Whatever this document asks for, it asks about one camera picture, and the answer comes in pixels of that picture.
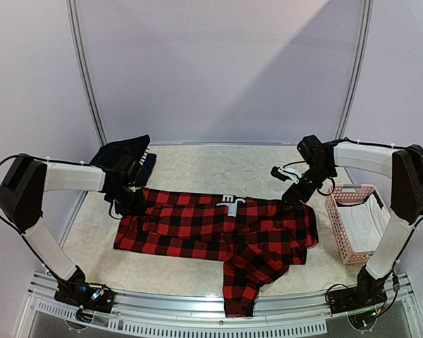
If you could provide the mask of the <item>red black plaid shirt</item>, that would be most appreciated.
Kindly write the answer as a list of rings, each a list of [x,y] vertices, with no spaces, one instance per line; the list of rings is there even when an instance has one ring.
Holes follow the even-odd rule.
[[[139,208],[123,217],[114,248],[220,261],[225,314],[251,317],[260,289],[304,265],[319,242],[314,210],[274,199],[136,191]]]

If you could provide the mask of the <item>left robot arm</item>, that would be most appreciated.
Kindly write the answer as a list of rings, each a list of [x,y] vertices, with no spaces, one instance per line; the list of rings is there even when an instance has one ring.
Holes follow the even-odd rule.
[[[76,306],[91,298],[90,289],[77,279],[71,279],[77,267],[59,244],[47,224],[44,208],[55,204],[52,192],[102,193],[120,209],[134,202],[131,187],[141,169],[141,161],[121,156],[116,164],[81,164],[28,154],[6,158],[10,166],[0,183],[0,211],[23,241],[58,280],[68,280],[64,295]]]

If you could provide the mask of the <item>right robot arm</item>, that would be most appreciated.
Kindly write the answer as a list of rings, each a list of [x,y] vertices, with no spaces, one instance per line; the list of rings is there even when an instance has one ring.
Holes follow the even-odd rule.
[[[283,193],[282,202],[291,207],[305,204],[337,176],[338,168],[349,168],[385,177],[389,195],[383,199],[389,212],[375,251],[359,272],[350,300],[365,307],[376,298],[378,286],[392,273],[415,228],[423,221],[423,147],[361,142],[348,138],[320,141],[304,137],[297,145],[307,169]]]

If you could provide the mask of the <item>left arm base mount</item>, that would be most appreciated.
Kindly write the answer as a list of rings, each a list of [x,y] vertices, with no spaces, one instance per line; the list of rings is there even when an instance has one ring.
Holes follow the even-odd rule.
[[[84,310],[110,313],[116,293],[105,284],[59,281],[54,300]]]

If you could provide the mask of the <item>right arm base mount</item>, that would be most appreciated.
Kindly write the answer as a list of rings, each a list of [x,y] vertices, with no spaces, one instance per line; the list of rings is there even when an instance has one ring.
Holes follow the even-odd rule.
[[[396,301],[400,290],[400,283],[397,279],[393,280],[392,287],[395,294],[390,303],[388,303],[384,286],[375,287],[371,290],[363,290],[362,287],[348,287],[344,284],[335,284],[326,290],[324,298],[332,314],[375,306],[380,303],[381,307],[374,309],[369,314],[370,318],[376,318],[382,313],[385,313]]]

